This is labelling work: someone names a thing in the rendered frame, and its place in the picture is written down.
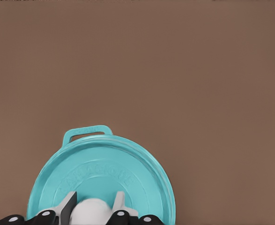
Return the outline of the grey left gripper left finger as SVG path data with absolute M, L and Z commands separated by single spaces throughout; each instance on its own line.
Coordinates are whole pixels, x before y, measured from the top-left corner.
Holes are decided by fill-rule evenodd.
M 69 225 L 76 205 L 77 192 L 71 191 L 57 206 L 39 212 L 35 216 L 35 225 Z

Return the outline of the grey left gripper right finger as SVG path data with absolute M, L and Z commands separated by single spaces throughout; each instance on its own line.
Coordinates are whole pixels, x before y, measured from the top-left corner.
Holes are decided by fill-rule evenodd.
M 125 205 L 125 193 L 118 191 L 107 225 L 139 225 L 138 211 Z

